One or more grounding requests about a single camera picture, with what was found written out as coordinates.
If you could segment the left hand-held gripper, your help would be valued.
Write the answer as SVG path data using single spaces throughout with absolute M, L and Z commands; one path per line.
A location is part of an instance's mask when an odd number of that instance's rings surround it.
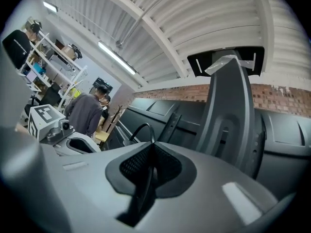
M 49 104 L 30 108 L 28 132 L 42 144 L 55 145 L 60 156 L 101 152 L 92 138 L 74 132 L 65 115 Z

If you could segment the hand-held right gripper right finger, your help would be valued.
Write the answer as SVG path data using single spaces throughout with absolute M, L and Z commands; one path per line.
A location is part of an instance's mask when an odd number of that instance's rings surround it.
M 265 233 L 291 203 L 221 159 L 167 148 L 192 160 L 197 175 L 181 196 L 155 200 L 135 227 L 140 233 Z

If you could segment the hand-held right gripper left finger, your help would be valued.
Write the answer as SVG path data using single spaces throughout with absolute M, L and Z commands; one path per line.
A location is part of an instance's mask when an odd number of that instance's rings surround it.
M 0 184 L 7 222 L 21 233 L 134 233 L 82 194 L 49 145 L 29 135 L 0 132 Z

